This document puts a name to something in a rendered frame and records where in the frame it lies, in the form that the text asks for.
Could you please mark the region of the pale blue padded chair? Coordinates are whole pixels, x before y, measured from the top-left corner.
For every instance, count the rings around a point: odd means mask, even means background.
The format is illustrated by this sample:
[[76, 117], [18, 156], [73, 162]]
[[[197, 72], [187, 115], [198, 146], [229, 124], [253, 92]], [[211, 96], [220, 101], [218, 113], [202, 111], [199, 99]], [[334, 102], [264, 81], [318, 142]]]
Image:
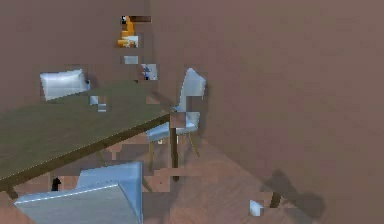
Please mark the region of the pale blue padded chair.
[[[200, 156], [199, 150], [193, 142], [192, 134], [199, 129], [200, 113], [189, 108], [188, 103], [193, 97], [204, 97], [207, 81], [200, 76], [193, 68], [186, 71], [183, 85], [181, 87], [179, 104], [174, 107], [177, 112], [185, 114], [186, 124], [176, 129], [176, 135], [186, 135], [191, 143], [194, 153]], [[166, 122], [146, 132], [149, 142], [149, 169], [153, 169], [154, 143], [162, 141], [170, 136], [170, 123]]]
[[81, 93], [90, 89], [90, 84], [85, 78], [82, 69], [57, 73], [41, 73], [40, 81], [46, 100]]
[[74, 189], [21, 196], [36, 224], [143, 224], [142, 163], [83, 170]]

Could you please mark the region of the dark green wooden table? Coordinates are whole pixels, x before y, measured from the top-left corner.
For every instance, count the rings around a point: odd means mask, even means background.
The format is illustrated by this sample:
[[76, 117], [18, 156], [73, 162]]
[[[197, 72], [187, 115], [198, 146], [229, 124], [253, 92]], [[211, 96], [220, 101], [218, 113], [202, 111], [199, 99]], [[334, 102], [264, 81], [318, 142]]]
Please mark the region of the dark green wooden table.
[[121, 81], [0, 114], [0, 192], [170, 120], [174, 109]]

